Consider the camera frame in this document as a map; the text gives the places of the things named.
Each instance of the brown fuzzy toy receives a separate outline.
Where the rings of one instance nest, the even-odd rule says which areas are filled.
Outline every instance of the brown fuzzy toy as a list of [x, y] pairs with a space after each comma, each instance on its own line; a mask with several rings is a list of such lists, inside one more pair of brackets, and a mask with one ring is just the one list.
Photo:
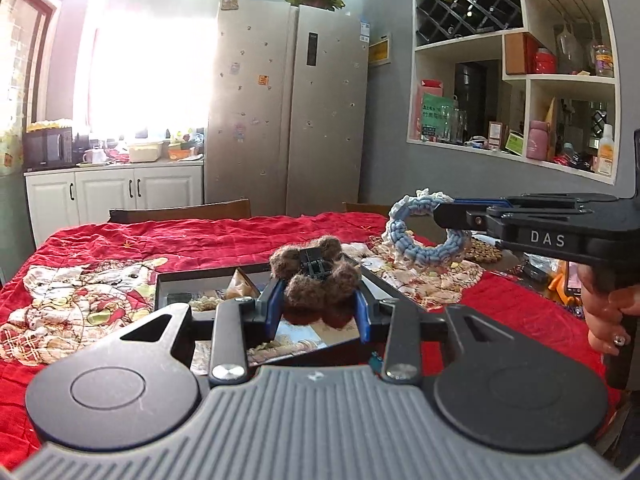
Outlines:
[[338, 238], [323, 236], [306, 246], [311, 247], [318, 247], [322, 258], [334, 264], [331, 275], [323, 282], [302, 274], [302, 247], [283, 246], [271, 255], [273, 275], [289, 281], [284, 290], [283, 316], [291, 324], [310, 324], [322, 319], [333, 328], [343, 328], [353, 317], [353, 293], [360, 282], [360, 271], [338, 261], [342, 252]]

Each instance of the yellow bottle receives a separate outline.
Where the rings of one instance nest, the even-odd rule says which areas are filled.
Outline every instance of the yellow bottle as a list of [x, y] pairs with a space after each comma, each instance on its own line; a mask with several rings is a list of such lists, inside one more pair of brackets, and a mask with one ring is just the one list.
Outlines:
[[613, 173], [613, 126], [604, 125], [604, 133], [598, 144], [598, 173], [611, 176]]

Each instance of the microwave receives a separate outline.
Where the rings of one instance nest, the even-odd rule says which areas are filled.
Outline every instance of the microwave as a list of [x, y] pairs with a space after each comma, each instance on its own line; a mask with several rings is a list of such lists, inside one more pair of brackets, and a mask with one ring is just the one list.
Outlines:
[[26, 171], [72, 168], [74, 134], [72, 128], [44, 128], [22, 136]]

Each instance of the blue rope ring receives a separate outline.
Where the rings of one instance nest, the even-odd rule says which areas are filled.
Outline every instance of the blue rope ring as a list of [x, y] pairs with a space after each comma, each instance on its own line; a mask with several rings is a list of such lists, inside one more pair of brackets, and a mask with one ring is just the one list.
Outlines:
[[416, 245], [414, 239], [406, 232], [404, 220], [411, 215], [433, 215], [438, 204], [453, 202], [443, 193], [429, 194], [425, 189], [417, 192], [417, 196], [405, 196], [397, 202], [389, 212], [382, 239], [392, 245], [399, 256], [420, 267], [441, 267], [451, 263], [462, 255], [469, 244], [469, 231], [447, 229], [447, 240], [436, 247]]

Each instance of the wooden chair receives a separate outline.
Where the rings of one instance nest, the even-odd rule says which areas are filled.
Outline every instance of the wooden chair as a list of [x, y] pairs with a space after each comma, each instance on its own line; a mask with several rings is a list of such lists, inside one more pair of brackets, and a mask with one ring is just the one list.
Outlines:
[[[345, 213], [376, 213], [389, 217], [390, 205], [354, 204], [342, 202]], [[430, 216], [415, 215], [406, 219], [406, 226], [419, 236], [423, 236], [435, 244], [441, 244], [447, 239], [447, 232], [442, 229]]]
[[233, 202], [220, 202], [192, 207], [174, 207], [168, 209], [112, 209], [109, 222], [115, 224], [137, 224], [153, 220], [240, 220], [251, 218], [251, 202], [247, 198]]

